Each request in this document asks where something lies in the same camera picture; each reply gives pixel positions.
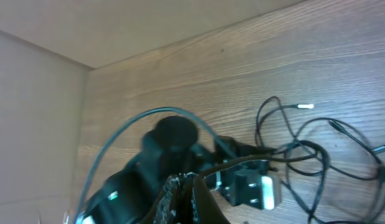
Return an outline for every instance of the silver connector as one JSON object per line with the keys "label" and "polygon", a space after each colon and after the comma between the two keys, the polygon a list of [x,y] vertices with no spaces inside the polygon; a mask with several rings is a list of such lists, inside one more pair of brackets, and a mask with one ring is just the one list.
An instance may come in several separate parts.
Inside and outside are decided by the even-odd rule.
{"label": "silver connector", "polygon": [[376,147],[375,149],[373,149],[373,152],[374,152],[375,154],[383,153],[383,152],[385,152],[385,146],[379,146],[379,147]]}
{"label": "silver connector", "polygon": [[315,107],[314,104],[299,104],[298,109],[313,109]]}
{"label": "silver connector", "polygon": [[262,176],[261,181],[263,208],[272,210],[282,201],[280,179],[276,174],[268,174]]}

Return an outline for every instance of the wooden desk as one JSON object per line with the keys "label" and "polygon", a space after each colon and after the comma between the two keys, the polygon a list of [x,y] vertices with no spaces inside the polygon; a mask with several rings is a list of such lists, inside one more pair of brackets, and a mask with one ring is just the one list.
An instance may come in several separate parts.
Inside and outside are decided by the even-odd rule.
{"label": "wooden desk", "polygon": [[[294,128],[310,118],[329,116],[362,130],[373,146],[385,144],[385,1],[311,0],[93,71],[86,88],[74,194],[79,194],[100,146],[137,113],[181,107],[218,134],[253,144],[255,113],[272,95],[285,104],[315,104],[314,110],[288,111]],[[155,114],[125,131],[105,156],[92,192],[138,152],[142,135],[167,115]],[[263,135],[270,146],[291,139],[279,114],[265,123]],[[324,146],[337,167],[374,173],[364,150],[326,123],[311,125],[302,139]],[[201,142],[211,146],[206,133]],[[302,162],[299,167],[320,166]],[[298,193],[311,202],[318,178],[292,178]],[[373,192],[374,182],[329,171],[316,214],[329,221],[359,220]],[[230,207],[215,196],[232,223],[307,221],[285,189],[283,203],[274,211]],[[385,223],[385,214],[380,222]]]}

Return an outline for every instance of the black cord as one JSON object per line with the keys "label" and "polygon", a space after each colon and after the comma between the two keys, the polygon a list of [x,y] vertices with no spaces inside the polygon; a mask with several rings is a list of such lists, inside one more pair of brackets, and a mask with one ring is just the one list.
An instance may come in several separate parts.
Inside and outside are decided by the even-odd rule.
{"label": "black cord", "polygon": [[82,211],[83,205],[84,205],[85,200],[86,200],[87,191],[90,188],[90,185],[92,183],[92,180],[93,180],[94,174],[98,168],[98,165],[100,164],[104,154],[108,151],[108,149],[112,145],[112,143],[117,139],[117,137],[124,130],[129,128],[136,121],[138,121],[141,118],[144,118],[146,116],[149,116],[151,114],[159,113],[159,112],[175,112],[175,113],[181,114],[181,115],[193,120],[195,123],[201,125],[213,137],[215,142],[218,143],[218,145],[220,145],[221,148],[223,148],[223,150],[228,154],[228,156],[230,156],[231,158],[236,158],[234,152],[232,152],[229,149],[229,147],[216,135],[216,133],[211,129],[211,127],[209,127],[203,120],[199,119],[197,116],[195,116],[191,112],[188,112],[188,111],[180,109],[180,108],[173,108],[173,107],[156,108],[156,109],[142,112],[142,113],[138,114],[137,116],[130,118],[127,122],[125,122],[122,126],[120,126],[120,128],[118,128],[110,136],[110,138],[105,142],[103,147],[98,152],[98,154],[97,154],[97,156],[96,156],[96,158],[95,158],[95,160],[94,160],[94,162],[93,162],[93,164],[92,164],[92,166],[91,166],[91,168],[87,174],[86,181],[85,181],[85,184],[84,184],[83,189],[82,189],[82,193],[80,194],[78,207],[76,210],[77,212],[76,212],[75,218],[74,218],[74,224],[76,224],[77,216]]}
{"label": "black cord", "polygon": [[[272,100],[276,100],[277,101],[277,104],[278,104],[278,108],[275,108],[273,110],[271,110],[270,112],[268,112],[267,114],[265,114],[261,119],[260,118],[260,112],[263,110],[263,107],[271,102]],[[362,141],[360,141],[359,139],[357,139],[356,137],[354,137],[352,134],[350,134],[343,126],[346,126],[350,129],[352,129],[356,134],[358,134],[361,138],[364,139],[364,141],[368,142],[367,139],[357,130],[355,129],[354,127],[352,127],[351,125],[345,123],[345,122],[342,122],[342,121],[339,121],[337,119],[333,119],[333,118],[315,118],[315,119],[311,119],[309,121],[307,121],[306,123],[304,123],[300,128],[299,130],[297,131],[297,133],[295,134],[292,129],[291,129],[291,126],[288,122],[288,119],[287,119],[287,116],[284,112],[284,109],[287,109],[287,108],[298,108],[297,105],[288,105],[288,106],[283,106],[281,104],[281,101],[280,99],[278,99],[276,96],[273,96],[269,99],[267,99],[259,108],[258,110],[258,113],[257,113],[257,116],[256,116],[256,129],[255,129],[255,142],[257,144],[257,146],[262,146],[262,147],[265,147],[264,145],[264,141],[262,139],[262,136],[260,134],[260,128],[261,126],[263,125],[263,122],[265,121],[266,118],[268,118],[271,114],[274,114],[274,112],[278,111],[278,110],[281,110],[282,114],[283,114],[283,118],[284,118],[284,121],[287,125],[287,129],[288,131],[290,132],[292,138],[293,138],[293,141],[291,143],[288,143],[288,144],[284,144],[283,147],[287,147],[286,150],[283,150],[283,151],[274,151],[273,152],[273,155],[277,155],[277,154],[283,154],[283,158],[284,159],[288,159],[290,157],[290,153],[292,151],[292,149],[295,149],[296,147],[298,146],[301,146],[303,148],[303,150],[305,150],[307,153],[309,153],[309,155],[315,155],[315,153],[311,152],[308,147],[312,148],[313,149],[313,146],[314,145],[311,145],[311,143],[313,142],[309,142],[309,141],[300,141],[297,139],[297,137],[300,135],[300,133],[303,131],[303,129],[310,123],[312,122],[315,122],[315,121],[328,121],[330,123],[330,125],[335,128],[336,130],[338,130],[339,132],[347,135],[347,137],[351,138],[352,140],[354,140],[355,142],[357,142],[363,149],[365,149],[366,151],[369,152],[369,154],[374,158],[374,160],[376,161],[376,163],[378,164],[378,169],[377,169],[377,172],[376,172],[376,175],[374,175],[373,177],[358,177],[356,175],[353,175],[353,174],[349,174],[345,171],[342,171],[336,167],[333,167],[329,164],[330,160],[329,158],[327,158],[327,156],[325,155],[321,155],[321,158],[318,158],[317,156],[315,157],[318,161],[320,161],[322,164],[323,164],[323,168],[321,171],[318,171],[318,172],[313,172],[313,173],[309,173],[309,172],[304,172],[302,170],[298,170],[296,168],[294,168],[289,162],[287,162],[287,165],[285,167],[285,177],[286,177],[286,181],[282,181],[282,184],[289,190],[291,191],[294,199],[297,201],[297,203],[299,204],[299,206],[302,207],[303,211],[305,211],[307,214],[308,214],[308,223],[311,223],[311,220],[314,219],[316,220],[318,223],[329,223],[329,224],[337,224],[337,223],[347,223],[347,224],[357,224],[357,223],[374,223],[376,221],[376,219],[380,216],[380,214],[382,214],[382,212],[385,210],[385,197],[384,197],[384,200],[379,208],[379,210],[373,215],[371,216],[373,213],[374,213],[374,208],[376,207],[376,205],[378,204],[379,202],[379,199],[380,199],[380,194],[381,194],[381,191],[382,191],[382,186],[385,184],[385,165],[383,164],[382,160],[380,160],[380,158],[376,155],[376,153],[373,152],[372,149],[370,149],[370,147],[368,147],[367,144],[363,143]],[[375,195],[375,198],[374,198],[374,201],[372,203],[372,206],[370,209],[370,211],[364,216],[364,218],[360,221],[360,222],[354,222],[354,221],[333,221],[333,222],[324,222],[324,221],[321,221],[320,219],[318,219],[316,216],[315,216],[315,212],[316,212],[316,208],[321,200],[321,195],[322,195],[322,192],[323,192],[323,189],[324,189],[324,185],[325,185],[325,176],[326,176],[326,169],[325,168],[331,168],[341,174],[344,174],[348,177],[351,177],[351,178],[354,178],[354,179],[358,179],[358,180],[378,180],[378,187],[377,187],[377,191],[376,191],[376,195]],[[305,175],[305,176],[320,176],[320,184],[318,186],[318,190],[316,191],[316,195],[315,195],[315,199],[313,201],[313,205],[311,206],[311,208],[309,208],[306,203],[302,200],[302,198],[300,198],[300,196],[296,193],[296,191],[294,191],[292,189],[292,186],[290,185],[290,176],[289,176],[289,170],[292,170],[298,174],[301,174],[301,175]]]}
{"label": "black cord", "polygon": [[[272,110],[271,112],[267,113],[259,121],[259,116],[260,116],[261,110],[263,109],[263,107],[267,103],[271,102],[272,100],[277,100],[278,108],[276,108],[276,109]],[[262,159],[269,160],[269,161],[274,161],[274,162],[284,162],[284,163],[287,164],[286,172],[285,172],[286,180],[287,181],[286,182],[282,181],[282,184],[284,186],[286,186],[286,188],[289,191],[291,191],[293,197],[295,198],[295,200],[297,201],[299,206],[301,206],[302,209],[305,212],[307,212],[307,214],[308,214],[308,223],[310,223],[312,219],[316,220],[318,223],[326,223],[326,222],[323,222],[320,219],[318,219],[315,216],[315,212],[316,212],[318,204],[320,203],[321,195],[323,193],[323,189],[324,189],[324,186],[325,186],[326,172],[327,172],[327,170],[329,168],[332,168],[332,169],[334,169],[334,170],[336,170],[336,171],[338,171],[338,172],[340,172],[340,173],[342,173],[344,175],[347,175],[347,176],[355,178],[355,179],[361,179],[361,180],[374,180],[374,179],[378,179],[378,181],[379,181],[378,182],[378,191],[377,191],[377,194],[375,196],[375,200],[373,202],[373,205],[375,207],[377,202],[378,202],[378,200],[379,200],[379,198],[381,197],[380,195],[381,195],[382,186],[385,184],[385,166],[382,163],[382,161],[377,157],[377,155],[367,145],[365,145],[360,140],[356,139],[349,132],[347,132],[344,128],[341,129],[338,125],[343,124],[343,125],[349,127],[350,129],[354,130],[355,132],[357,132],[359,135],[360,135],[360,133],[356,129],[354,129],[354,127],[352,127],[352,126],[350,126],[350,125],[348,125],[348,124],[346,124],[346,123],[344,123],[342,121],[338,121],[336,119],[331,119],[331,118],[317,118],[317,119],[313,119],[313,120],[307,121],[305,124],[303,124],[301,126],[301,128],[298,130],[298,132],[296,134],[294,134],[293,131],[292,131],[292,128],[290,126],[290,123],[288,122],[287,115],[284,112],[284,109],[287,109],[287,108],[299,108],[299,106],[298,105],[283,106],[281,104],[280,100],[276,96],[273,96],[273,97],[269,98],[268,100],[266,100],[262,104],[262,106],[260,107],[260,109],[259,109],[259,111],[257,113],[257,116],[256,116],[256,121],[257,122],[256,122],[256,129],[255,129],[255,142],[259,146],[259,142],[258,142],[258,140],[259,140],[260,141],[260,145],[262,145],[264,147],[264,142],[263,142],[263,139],[262,139],[262,137],[260,135],[260,127],[261,127],[262,123],[264,122],[264,120],[266,118],[268,118],[271,114],[273,114],[277,110],[281,110],[281,112],[283,114],[284,121],[285,121],[285,123],[287,125],[287,128],[288,128],[290,134],[293,137],[293,141],[291,143],[288,143],[286,145],[287,149],[282,151],[282,152],[276,152],[273,149],[269,150],[269,152],[271,152],[272,155],[283,154],[283,158],[276,158],[276,157],[272,157],[271,155],[267,155],[267,156],[266,155],[252,155],[252,156],[247,156],[247,157],[236,158],[235,154],[228,148],[228,146],[220,138],[217,137],[216,133],[204,121],[202,121],[201,119],[199,119],[197,116],[193,115],[192,113],[190,113],[188,111],[185,111],[185,110],[182,110],[182,109],[179,109],[179,108],[172,108],[172,107],[156,108],[156,109],[145,111],[145,112],[140,113],[139,115],[137,115],[137,116],[135,116],[133,118],[130,118],[125,124],[123,124],[120,128],[118,128],[118,130],[116,130],[110,136],[110,138],[106,141],[106,143],[103,145],[103,147],[98,152],[98,154],[97,154],[97,156],[96,156],[96,158],[95,158],[95,160],[93,162],[93,165],[91,166],[91,168],[90,168],[90,170],[89,170],[89,172],[87,174],[87,178],[86,178],[85,184],[83,186],[82,193],[80,194],[76,216],[79,215],[80,212],[82,211],[83,205],[85,203],[87,191],[90,188],[93,176],[94,176],[94,174],[95,174],[95,172],[96,172],[96,170],[98,168],[98,165],[99,165],[100,161],[102,160],[104,154],[109,149],[109,147],[112,145],[112,143],[116,140],[116,138],[124,130],[126,130],[129,126],[131,126],[134,122],[138,121],[139,119],[144,118],[145,116],[149,116],[149,115],[154,114],[154,113],[165,112],[165,111],[171,111],[171,112],[179,113],[179,114],[181,114],[181,115],[183,115],[183,116],[185,116],[185,117],[195,121],[196,123],[200,124],[213,137],[215,142],[218,143],[218,145],[220,145],[220,147],[223,148],[223,150],[231,158],[234,158],[234,159],[230,160],[227,163],[220,164],[220,165],[218,165],[216,167],[213,167],[213,168],[210,168],[208,170],[205,170],[204,172],[202,172],[200,174],[202,177],[207,177],[207,176],[212,175],[212,174],[214,174],[216,172],[219,172],[220,170],[229,169],[229,168],[234,167],[234,166],[236,166],[238,164],[241,164],[243,162],[262,160]],[[370,155],[372,155],[374,157],[375,161],[379,164],[378,169],[377,169],[377,175],[374,176],[374,177],[371,177],[371,178],[362,178],[362,177],[357,177],[355,175],[346,173],[346,172],[344,172],[342,170],[339,170],[339,169],[337,169],[337,168],[335,168],[335,167],[330,165],[330,157],[329,157],[327,151],[325,149],[323,149],[320,145],[318,145],[318,144],[316,144],[314,142],[300,141],[300,140],[297,139],[297,137],[299,136],[299,134],[301,133],[301,131],[303,130],[303,128],[306,125],[308,125],[311,122],[319,121],[319,120],[327,120],[327,121],[334,122],[335,123],[334,126],[338,126],[338,130],[339,131],[341,131],[343,134],[347,135],[348,137],[350,137],[351,139],[356,141],[360,146],[362,146],[365,150],[367,150],[370,153]],[[302,147],[306,152],[309,153],[309,155],[308,156],[303,156],[303,157],[298,157],[298,158],[290,158],[291,151],[294,148],[298,147],[298,146]],[[314,150],[314,153],[311,152],[308,149],[308,147],[312,148]],[[304,172],[304,171],[301,171],[301,170],[298,170],[298,169],[294,168],[290,164],[290,163],[293,163],[293,162],[300,162],[300,161],[305,161],[305,160],[313,159],[313,158],[318,159],[321,162],[321,164],[322,164],[322,170],[321,171],[314,172],[314,173]],[[290,185],[289,170],[293,170],[295,172],[298,172],[301,175],[320,176],[320,184],[319,184],[318,189],[316,191],[315,199],[313,201],[313,205],[311,206],[311,208],[309,208],[304,203],[304,201],[300,198],[300,196],[292,189],[292,187]],[[382,212],[384,210],[385,210],[385,198],[384,198],[383,203],[380,205],[379,210],[373,216],[371,216],[371,214],[373,214],[374,212],[370,211],[361,222],[333,221],[333,222],[328,222],[328,223],[329,224],[337,224],[337,223],[347,223],[347,224],[373,223],[378,218],[378,216],[380,216],[380,214],[382,214]]]}

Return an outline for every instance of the wooden surface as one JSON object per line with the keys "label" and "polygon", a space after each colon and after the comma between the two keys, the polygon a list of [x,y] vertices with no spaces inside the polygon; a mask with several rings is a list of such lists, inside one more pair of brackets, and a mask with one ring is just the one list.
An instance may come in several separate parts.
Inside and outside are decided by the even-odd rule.
{"label": "wooden surface", "polygon": [[[314,110],[288,111],[293,128],[329,116],[356,126],[373,146],[385,144],[385,1],[311,0],[91,72],[74,194],[80,192],[100,146],[137,113],[181,107],[218,134],[253,144],[255,114],[272,95],[285,104],[315,104]],[[138,152],[142,135],[167,115],[145,118],[119,137],[99,167],[92,192]],[[269,146],[291,140],[279,114],[264,124],[263,135]],[[374,173],[363,149],[326,123],[310,125],[302,139],[324,146],[334,166],[362,176]],[[201,133],[201,142],[211,146],[206,133]],[[302,162],[298,167],[318,170],[320,165]],[[293,174],[292,180],[311,203],[318,178]],[[316,214],[328,221],[359,220],[373,192],[374,182],[331,170]],[[232,223],[307,222],[286,189],[274,211],[230,207],[215,197]],[[380,223],[385,223],[385,214]]]}

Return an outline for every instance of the cable connector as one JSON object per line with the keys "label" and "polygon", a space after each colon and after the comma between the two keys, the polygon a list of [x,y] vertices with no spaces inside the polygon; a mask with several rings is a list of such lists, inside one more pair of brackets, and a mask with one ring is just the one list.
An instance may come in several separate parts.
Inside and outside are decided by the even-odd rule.
{"label": "cable connector", "polygon": [[330,124],[331,127],[333,127],[335,130],[337,130],[343,134],[347,133],[347,130],[342,125],[340,125],[338,122],[328,120],[328,124]]}
{"label": "cable connector", "polygon": [[314,107],[315,107],[315,105],[312,103],[310,103],[310,104],[298,104],[297,105],[298,109],[313,109]]}
{"label": "cable connector", "polygon": [[383,153],[383,152],[385,152],[385,146],[379,146],[379,147],[376,147],[375,149],[373,149],[373,152],[374,152],[375,154]]}

